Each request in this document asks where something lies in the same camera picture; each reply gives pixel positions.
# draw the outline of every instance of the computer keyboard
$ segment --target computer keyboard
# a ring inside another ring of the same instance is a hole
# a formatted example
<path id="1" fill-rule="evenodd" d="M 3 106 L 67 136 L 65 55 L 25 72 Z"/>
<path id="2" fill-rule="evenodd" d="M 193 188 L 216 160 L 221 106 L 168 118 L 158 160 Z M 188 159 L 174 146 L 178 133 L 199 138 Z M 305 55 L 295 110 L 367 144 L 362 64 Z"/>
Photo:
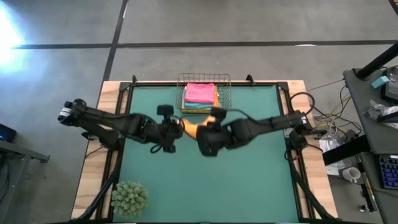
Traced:
<path id="1" fill-rule="evenodd" d="M 379 157 L 379 163 L 382 187 L 398 190 L 398 159 Z"/>

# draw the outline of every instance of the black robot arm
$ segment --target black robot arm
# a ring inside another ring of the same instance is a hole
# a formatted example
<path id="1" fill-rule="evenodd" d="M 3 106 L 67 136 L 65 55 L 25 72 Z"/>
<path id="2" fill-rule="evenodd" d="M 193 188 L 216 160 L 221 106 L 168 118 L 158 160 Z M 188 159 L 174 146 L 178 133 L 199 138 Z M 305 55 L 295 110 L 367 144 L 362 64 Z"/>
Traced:
<path id="1" fill-rule="evenodd" d="M 101 143 L 107 147 L 111 147 L 112 144 L 119 142 L 119 139 L 130 138 L 143 144 L 153 142 L 164 148 L 165 152 L 175 152 L 174 141 L 182 137 L 184 126 L 182 122 L 170 119 L 173 115 L 173 106 L 160 105 L 157 108 L 157 114 L 164 116 L 161 124 L 157 124 L 152 118 L 144 114 L 116 115 L 96 110 L 87 107 L 83 100 L 77 99 L 73 102 L 67 101 L 64 104 L 58 120 L 66 126 L 81 127 L 90 134 L 98 136 Z M 306 114 L 298 111 L 262 120 L 256 120 L 246 115 L 247 118 L 236 119 L 230 123 L 221 125 L 226 114 L 227 111 L 224 109 L 212 108 L 210 115 L 215 117 L 215 121 L 209 122 L 206 126 L 198 126 L 196 139 L 199 149 L 204 156 L 214 157 L 224 147 L 228 150 L 236 149 L 249 144 L 258 135 L 288 128 L 293 129 L 289 134 L 290 144 L 295 150 L 300 151 L 307 143 L 303 135 L 312 132 L 312 128 L 305 117 Z M 110 127 L 111 130 L 104 129 L 101 126 Z M 293 160 L 288 161 L 295 180 L 310 199 L 320 216 L 325 219 L 334 219 L 320 205 L 308 186 L 305 185 L 301 176 L 295 170 Z M 101 195 L 98 198 L 103 197 L 108 187 L 107 185 L 101 189 Z M 94 201 L 88 208 L 88 211 L 77 220 L 74 220 L 74 222 L 90 218 L 97 205 L 97 201 Z"/>
<path id="2" fill-rule="evenodd" d="M 66 126 L 76 126 L 87 130 L 91 135 L 98 136 L 105 145 L 114 142 L 114 138 L 130 138 L 137 142 L 156 143 L 166 152 L 175 152 L 174 140 L 182 137 L 183 126 L 176 120 L 170 119 L 173 115 L 173 106 L 160 105 L 157 114 L 163 115 L 164 120 L 157 124 L 151 117 L 140 114 L 116 115 L 105 111 L 90 108 L 81 99 L 65 102 L 58 121 Z M 100 125 L 113 129 L 110 132 Z"/>

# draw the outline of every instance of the folded cloth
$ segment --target folded cloth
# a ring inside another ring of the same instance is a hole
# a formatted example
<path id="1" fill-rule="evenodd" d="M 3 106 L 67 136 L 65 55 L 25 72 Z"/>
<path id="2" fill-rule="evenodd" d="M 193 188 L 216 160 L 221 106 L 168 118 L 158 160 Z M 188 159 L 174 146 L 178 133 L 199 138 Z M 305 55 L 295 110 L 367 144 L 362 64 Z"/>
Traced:
<path id="1" fill-rule="evenodd" d="M 215 86 L 212 83 L 199 84 L 188 83 L 185 93 L 185 102 L 190 103 L 214 103 Z"/>
<path id="2" fill-rule="evenodd" d="M 221 107 L 221 104 L 218 101 L 218 92 L 217 92 L 217 87 L 214 88 L 214 104 L 211 103 L 189 103 L 185 102 L 185 92 L 187 91 L 187 87 L 185 87 L 184 92 L 183 92 L 183 98 L 182 98 L 182 108 L 183 109 L 210 109 L 212 107 Z"/>
<path id="3" fill-rule="evenodd" d="M 213 107 L 213 103 L 191 103 L 191 102 L 184 102 L 184 108 L 186 109 L 208 109 Z"/>

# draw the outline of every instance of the wooden table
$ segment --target wooden table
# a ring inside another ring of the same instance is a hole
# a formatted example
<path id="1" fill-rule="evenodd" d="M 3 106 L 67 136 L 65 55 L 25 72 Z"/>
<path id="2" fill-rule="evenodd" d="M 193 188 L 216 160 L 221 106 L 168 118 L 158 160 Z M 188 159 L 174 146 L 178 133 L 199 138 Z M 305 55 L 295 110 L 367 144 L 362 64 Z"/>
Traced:
<path id="1" fill-rule="evenodd" d="M 289 85 L 290 95 L 294 95 L 298 92 L 306 91 L 303 80 L 272 80 L 272 81 L 256 81 L 256 82 L 287 82 Z M 115 113 L 116 102 L 119 94 L 119 86 L 121 82 L 104 82 L 99 97 L 98 109 L 107 111 L 109 113 Z M 121 111 L 124 111 L 126 107 L 126 98 L 122 102 Z M 286 102 L 284 97 L 282 98 L 282 104 L 284 106 L 284 113 L 287 112 Z M 308 97 L 305 95 L 299 95 L 293 99 L 292 106 L 294 110 L 308 111 L 310 108 L 310 103 Z M 312 125 L 313 117 L 312 114 L 308 115 L 308 118 Z M 319 146 L 317 140 L 307 138 L 310 144 Z M 87 154 L 95 149 L 99 148 L 100 144 L 98 141 L 90 141 L 87 148 Z M 79 217 L 87 208 L 87 206 L 93 201 L 97 193 L 101 188 L 101 180 L 103 177 L 104 164 L 106 160 L 106 149 L 101 149 L 87 159 L 85 159 L 83 164 L 83 170 L 80 177 L 80 183 L 78 191 L 76 194 L 75 204 L 73 206 L 72 218 Z M 113 163 L 116 159 L 117 152 L 113 152 Z M 303 150 L 303 159 L 305 163 L 305 170 L 307 172 L 308 183 L 311 191 L 314 193 L 318 201 L 326 208 L 328 213 L 337 217 L 337 211 L 335 203 L 333 201 L 333 196 L 331 194 L 329 180 L 326 174 L 326 168 L 323 163 L 322 154 L 319 150 L 313 149 L 311 147 L 305 148 Z M 299 190 L 300 201 L 302 204 L 303 216 L 308 217 L 307 203 L 304 193 Z M 105 203 L 103 207 L 103 216 L 105 217 L 109 207 L 111 191 L 109 190 L 105 197 Z"/>

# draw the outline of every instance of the pink towel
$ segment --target pink towel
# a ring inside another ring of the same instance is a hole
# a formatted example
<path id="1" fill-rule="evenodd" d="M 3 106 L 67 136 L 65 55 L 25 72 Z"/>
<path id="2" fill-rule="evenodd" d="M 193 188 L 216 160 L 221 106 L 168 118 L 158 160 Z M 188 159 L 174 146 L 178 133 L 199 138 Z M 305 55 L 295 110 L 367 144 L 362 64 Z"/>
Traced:
<path id="1" fill-rule="evenodd" d="M 188 83 L 185 101 L 191 103 L 214 103 L 214 84 Z"/>

